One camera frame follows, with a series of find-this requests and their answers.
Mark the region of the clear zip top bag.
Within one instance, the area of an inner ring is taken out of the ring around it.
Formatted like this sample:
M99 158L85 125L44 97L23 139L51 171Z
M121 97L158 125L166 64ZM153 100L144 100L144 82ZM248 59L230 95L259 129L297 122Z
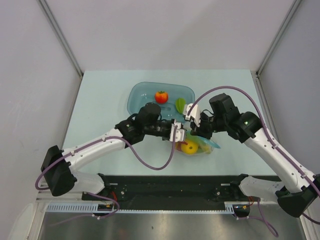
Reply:
M215 149L221 147L212 139L207 139L197 135L191 135L187 130L184 141L175 143L174 151L186 156L209 155Z

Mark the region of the yellow orange fruit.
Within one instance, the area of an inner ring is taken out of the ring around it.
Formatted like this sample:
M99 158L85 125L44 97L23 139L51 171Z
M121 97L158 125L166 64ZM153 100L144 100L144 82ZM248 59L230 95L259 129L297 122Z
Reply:
M184 144L181 146L181 150L183 153L187 155L194 155L197 153L199 145L191 140L186 140Z

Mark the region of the green star fruit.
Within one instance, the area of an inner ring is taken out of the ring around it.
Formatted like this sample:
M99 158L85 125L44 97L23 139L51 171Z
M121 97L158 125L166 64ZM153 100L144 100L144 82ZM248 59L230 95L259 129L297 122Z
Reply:
M175 108L179 114L183 114L186 105L186 100L184 98L177 98L175 101Z

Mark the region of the yellow banana bunch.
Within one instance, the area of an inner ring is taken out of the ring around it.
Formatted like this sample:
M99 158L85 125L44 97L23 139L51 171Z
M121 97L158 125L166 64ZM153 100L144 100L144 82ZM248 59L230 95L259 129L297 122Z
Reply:
M211 154L213 151L213 147L211 145L199 145L197 154Z

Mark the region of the red chili pepper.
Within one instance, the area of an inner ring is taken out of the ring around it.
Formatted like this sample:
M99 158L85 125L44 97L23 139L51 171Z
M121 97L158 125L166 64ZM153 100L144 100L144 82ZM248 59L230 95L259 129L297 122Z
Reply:
M182 145L184 144L184 142L176 142L175 143L175 149L179 152L182 152Z

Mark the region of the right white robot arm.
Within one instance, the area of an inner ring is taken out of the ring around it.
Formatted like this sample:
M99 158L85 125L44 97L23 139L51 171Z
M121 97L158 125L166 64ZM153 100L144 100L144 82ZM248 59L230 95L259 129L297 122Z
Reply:
M190 122L192 135L210 139L213 133L226 132L258 154L280 179L271 181L241 174L231 182L231 196L237 201L247 196L262 198L277 203L290 216L300 217L318 197L320 176L295 160L257 115L239 112L229 95L214 96L209 104L212 116L203 113L196 103L184 107L184 118Z

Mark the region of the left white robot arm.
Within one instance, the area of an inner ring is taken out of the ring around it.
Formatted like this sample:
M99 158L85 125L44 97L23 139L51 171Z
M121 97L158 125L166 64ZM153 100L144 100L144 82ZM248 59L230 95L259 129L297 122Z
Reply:
M139 112L91 142L65 150L56 145L50 147L39 177L45 179L47 189L54 197L78 187L83 192L93 193L98 199L105 200L110 196L111 188L105 184L102 174L81 173L80 168L113 151L130 148L136 155L133 145L141 142L146 135L162 137L174 146L181 138L181 126L175 119L163 119L161 108L149 102Z

